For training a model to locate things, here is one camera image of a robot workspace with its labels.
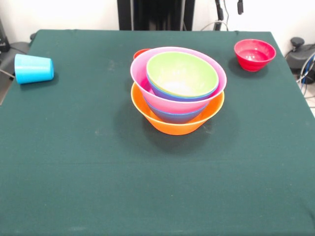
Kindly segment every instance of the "white wall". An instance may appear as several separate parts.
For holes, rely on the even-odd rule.
[[[226,0],[229,30],[271,31],[283,54],[291,49],[294,36],[315,43],[315,0],[244,0],[242,15],[237,13],[237,2]],[[196,0],[193,30],[201,30],[217,18],[214,0]]]
[[[119,30],[116,0],[0,0],[0,17],[10,43],[39,29]]]
[[[271,31],[282,53],[294,36],[315,43],[315,0],[244,0],[242,15],[237,1],[226,0],[230,30]],[[39,29],[119,29],[117,0],[0,0],[0,17],[11,43],[29,41]],[[196,0],[193,30],[216,19],[214,0]]]

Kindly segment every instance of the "green bowl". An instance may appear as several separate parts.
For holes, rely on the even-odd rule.
[[[160,90],[179,97],[210,95],[219,84],[216,70],[188,53],[165,52],[147,63],[148,79]]]

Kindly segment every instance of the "cup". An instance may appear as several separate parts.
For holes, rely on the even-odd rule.
[[[54,65],[50,58],[17,54],[14,70],[18,84],[49,81],[54,77]]]

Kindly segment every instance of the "small red bowl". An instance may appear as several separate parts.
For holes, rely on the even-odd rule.
[[[237,42],[234,52],[241,67],[251,72],[259,71],[276,56],[276,49],[273,46],[258,39]]]
[[[144,49],[137,51],[135,54],[133,54],[133,59],[136,59],[137,56],[139,56],[141,53],[144,53],[148,50],[150,50],[150,48],[144,48]]]

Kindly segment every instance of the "bowl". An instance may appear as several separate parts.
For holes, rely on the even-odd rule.
[[[277,54],[273,46],[258,39],[244,39],[237,42],[234,52],[240,66],[250,72],[261,70]]]
[[[139,51],[137,51],[135,54],[133,54],[133,59],[135,59],[137,56],[139,56],[141,53],[144,53],[146,52],[147,50],[150,50],[150,48],[144,48],[144,49],[141,49]]]
[[[218,85],[215,87],[215,89],[213,91],[210,92],[210,94],[206,95],[206,96],[202,96],[202,97],[179,97],[179,96],[175,96],[175,95],[171,95],[161,89],[159,89],[158,87],[156,87],[155,84],[153,84],[149,79],[148,79],[151,89],[153,91],[153,93],[156,96],[168,99],[168,100],[173,100],[173,101],[180,101],[180,102],[193,102],[193,101],[201,101],[204,99],[207,99],[208,97],[210,97],[211,93],[214,92],[216,90],[216,88],[218,87]]]
[[[140,88],[136,83],[131,87],[131,99],[136,109],[159,131],[170,135],[184,135],[195,131],[203,123],[213,117],[221,109],[224,102],[224,92],[211,100],[210,104],[194,119],[185,124],[173,124],[162,121],[149,108]]]
[[[199,115],[203,109],[205,109],[206,106],[200,108],[197,111],[190,112],[190,113],[184,113],[184,114],[173,114],[173,113],[167,113],[160,111],[156,109],[154,106],[152,106],[149,102],[147,102],[149,108],[151,111],[159,117],[162,121],[167,123],[174,123],[174,124],[183,124],[186,123],[192,119],[194,119],[197,115]]]
[[[210,95],[209,98],[201,101],[194,102],[180,102],[180,101],[172,101],[167,100],[162,97],[156,96],[147,79],[147,70],[146,65],[148,60],[161,52],[185,52],[200,57],[207,61],[209,64],[213,66],[216,70],[219,77],[219,85],[217,89]],[[224,90],[226,86],[226,74],[223,68],[211,57],[192,50],[188,48],[180,48],[180,47],[160,47],[148,50],[142,54],[140,54],[131,64],[130,67],[131,77],[134,82],[139,86],[141,93],[145,97],[145,99],[155,108],[159,109],[163,112],[173,113],[173,114],[182,114],[182,113],[190,113],[196,111],[205,105],[207,105],[212,99],[217,97]]]
[[[209,63],[183,52],[164,52],[151,57],[147,75],[166,94],[200,100],[210,96],[219,83],[217,72]]]

